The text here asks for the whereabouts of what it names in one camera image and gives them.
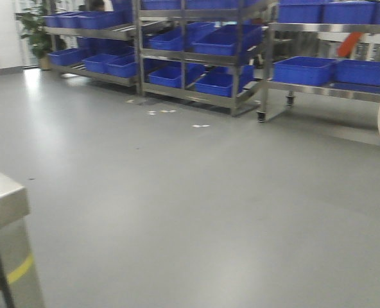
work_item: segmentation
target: white wall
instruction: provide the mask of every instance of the white wall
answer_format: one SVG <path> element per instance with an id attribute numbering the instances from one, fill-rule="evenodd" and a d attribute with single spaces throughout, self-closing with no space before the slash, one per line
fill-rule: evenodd
<path id="1" fill-rule="evenodd" d="M 0 69 L 22 66 L 12 0 L 0 0 Z"/>

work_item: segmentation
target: shelf post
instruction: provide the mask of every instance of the shelf post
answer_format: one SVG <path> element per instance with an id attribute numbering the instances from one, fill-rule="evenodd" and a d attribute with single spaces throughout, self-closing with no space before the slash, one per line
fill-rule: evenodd
<path id="1" fill-rule="evenodd" d="M 263 87 L 261 89 L 261 104 L 257 111 L 259 122 L 266 121 L 267 102 L 268 102 L 268 84 L 270 78 L 270 70 L 273 63 L 273 50 L 274 50 L 275 30 L 272 25 L 269 25 L 266 36 L 266 58 L 264 59 L 264 73 L 263 73 Z"/>
<path id="2" fill-rule="evenodd" d="M 135 24 L 135 38 L 134 45 L 135 59 L 137 62 L 137 84 L 136 89 L 138 95 L 144 96 L 143 83 L 145 81 L 145 71 L 144 71 L 144 60 L 142 57 L 143 53 L 143 31 L 142 31 L 142 21 L 140 19 L 141 10 L 141 0 L 132 0 L 133 2 L 133 14 L 134 14 L 134 24 Z"/>

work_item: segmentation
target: yellow tape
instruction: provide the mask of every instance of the yellow tape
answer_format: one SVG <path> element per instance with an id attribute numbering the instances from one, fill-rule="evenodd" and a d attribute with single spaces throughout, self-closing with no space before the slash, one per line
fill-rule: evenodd
<path id="1" fill-rule="evenodd" d="M 33 255 L 29 254 L 26 260 L 14 271 L 12 271 L 8 275 L 8 283 L 14 284 L 17 282 L 20 278 L 25 276 L 25 274 L 30 270 L 31 266 L 33 265 L 34 259 Z"/>

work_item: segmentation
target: gray floor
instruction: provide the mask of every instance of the gray floor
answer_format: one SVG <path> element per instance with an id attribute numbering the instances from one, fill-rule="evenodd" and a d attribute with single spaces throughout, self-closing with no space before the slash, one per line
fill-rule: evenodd
<path id="1" fill-rule="evenodd" d="M 380 308 L 376 104 L 298 95 L 263 125 L 132 93 L 0 77 L 48 308 Z"/>

